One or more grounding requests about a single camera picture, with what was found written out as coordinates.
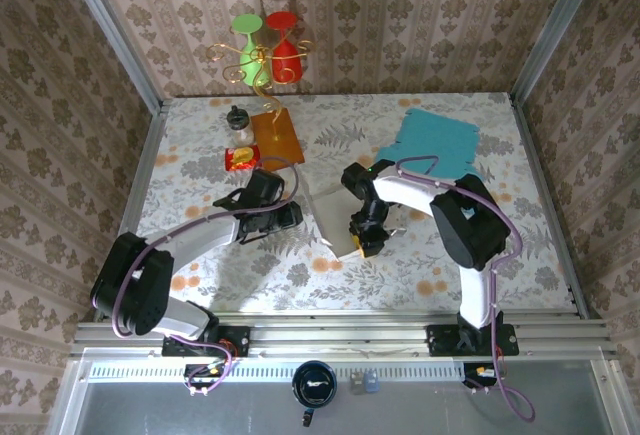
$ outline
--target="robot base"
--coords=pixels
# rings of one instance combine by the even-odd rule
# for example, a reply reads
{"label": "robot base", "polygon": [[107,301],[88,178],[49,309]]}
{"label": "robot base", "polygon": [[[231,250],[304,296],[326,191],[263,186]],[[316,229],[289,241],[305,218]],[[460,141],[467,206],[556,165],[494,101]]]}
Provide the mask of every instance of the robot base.
{"label": "robot base", "polygon": [[[232,353],[234,358],[245,358],[249,355],[251,341],[251,328],[244,326],[217,325],[214,330],[207,333],[203,341],[207,343],[219,343],[220,340],[228,340],[237,350]],[[173,338],[166,337],[162,344],[163,357],[217,357],[220,351],[215,348],[192,347],[184,345]]]}
{"label": "robot base", "polygon": [[[505,356],[518,355],[518,339],[513,325],[502,323],[502,312],[496,317],[496,344]],[[458,324],[426,327],[429,354],[432,357],[491,357],[491,326],[475,328],[458,314]]]}

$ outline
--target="red package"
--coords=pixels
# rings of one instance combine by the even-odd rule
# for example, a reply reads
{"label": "red package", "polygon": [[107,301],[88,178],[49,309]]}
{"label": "red package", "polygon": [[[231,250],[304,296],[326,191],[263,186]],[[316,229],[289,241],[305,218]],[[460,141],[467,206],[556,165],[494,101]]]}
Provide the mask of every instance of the red package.
{"label": "red package", "polygon": [[224,151],[224,168],[231,170],[245,170],[253,168],[260,160],[260,150],[257,145],[241,148],[227,148]]}

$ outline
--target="orange plate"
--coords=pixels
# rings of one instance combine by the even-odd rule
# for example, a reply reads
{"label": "orange plate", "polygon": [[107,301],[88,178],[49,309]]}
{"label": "orange plate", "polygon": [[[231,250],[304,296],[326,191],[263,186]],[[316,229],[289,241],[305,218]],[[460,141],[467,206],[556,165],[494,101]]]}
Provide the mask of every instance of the orange plate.
{"label": "orange plate", "polygon": [[[304,163],[302,148],[300,148],[289,111],[286,108],[282,109],[275,126],[272,123],[274,116],[275,112],[267,112],[251,117],[260,156],[281,157],[291,163]],[[286,167],[284,163],[274,160],[264,163],[264,168],[271,172],[284,167]]]}

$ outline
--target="black mug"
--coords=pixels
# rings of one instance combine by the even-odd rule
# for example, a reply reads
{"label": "black mug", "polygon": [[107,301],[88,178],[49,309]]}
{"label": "black mug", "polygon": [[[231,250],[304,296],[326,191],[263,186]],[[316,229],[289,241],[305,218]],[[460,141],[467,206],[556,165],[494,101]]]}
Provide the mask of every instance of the black mug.
{"label": "black mug", "polygon": [[307,407],[302,416],[302,425],[308,427],[314,410],[324,407],[335,396],[338,380],[329,365],[311,360],[298,367],[293,374],[291,388],[298,402]]}

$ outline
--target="metal frame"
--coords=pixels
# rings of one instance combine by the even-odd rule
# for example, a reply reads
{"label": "metal frame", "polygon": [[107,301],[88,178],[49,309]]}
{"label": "metal frame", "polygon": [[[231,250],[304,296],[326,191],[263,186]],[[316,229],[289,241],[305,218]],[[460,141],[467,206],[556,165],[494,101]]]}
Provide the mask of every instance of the metal frame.
{"label": "metal frame", "polygon": [[129,198],[127,199],[127,205],[122,214],[122,222],[120,222],[118,235],[129,231],[135,232],[138,228],[147,189],[151,181],[151,173],[153,172],[154,162],[158,155],[162,136],[164,135],[164,126],[167,122],[170,108],[171,100],[164,102],[158,115],[151,120],[147,138],[144,142],[144,148],[140,155],[140,161],[138,162],[138,169],[136,170],[131,191],[129,192]]}
{"label": "metal frame", "polygon": [[524,151],[527,155],[527,159],[529,160],[529,165],[531,166],[533,180],[536,184],[536,188],[538,189],[538,193],[540,194],[542,208],[547,217],[549,232],[551,233],[551,239],[553,240],[553,244],[556,247],[556,251],[558,253],[558,260],[562,265],[562,271],[564,272],[565,281],[571,289],[578,314],[582,318],[588,319],[590,318],[590,315],[587,301],[584,298],[582,289],[580,288],[580,281],[578,280],[578,275],[576,274],[576,270],[573,266],[573,261],[571,260],[569,247],[567,246],[567,242],[562,233],[558,213],[553,206],[551,192],[549,191],[549,186],[547,185],[544,172],[542,170],[542,165],[540,164],[540,158],[538,157],[538,152],[536,151],[535,144],[533,143],[533,137],[531,136],[531,132],[529,131],[529,126],[527,124],[524,111],[519,102],[514,100],[511,96],[510,99],[516,119],[516,124],[518,125],[518,130],[520,131],[522,145],[524,146]]}
{"label": "metal frame", "polygon": [[[249,358],[236,366],[240,373],[228,383],[289,382],[291,370],[312,357],[322,357],[344,370],[344,376],[356,368],[376,367],[388,370],[385,376],[389,381],[430,381],[432,372],[443,369],[453,370],[449,378],[445,373],[444,379],[454,381],[460,362],[478,360],[429,356],[425,326],[455,323],[451,314],[312,311],[295,315],[234,312],[218,316],[222,324],[252,327]],[[505,313],[505,321],[515,325],[520,346],[520,355],[509,357],[509,363],[591,361],[613,433],[640,433],[631,396],[615,360],[616,347],[604,321],[517,311]],[[151,377],[157,378],[154,381],[177,381],[186,363],[212,361],[167,359],[161,357],[161,351],[161,335],[120,340],[110,324],[80,324],[47,433],[75,433],[89,383],[144,383],[150,382]],[[433,381],[444,379],[441,375]]]}
{"label": "metal frame", "polygon": [[135,51],[127,41],[127,36],[117,21],[113,10],[107,0],[85,0],[91,14],[94,16],[107,40],[113,47],[118,60],[129,74],[138,93],[144,100],[152,115],[160,112],[162,102],[153,82],[147,75],[144,65],[141,63]]}
{"label": "metal frame", "polygon": [[558,0],[513,85],[514,100],[524,103],[560,43],[583,0]]}

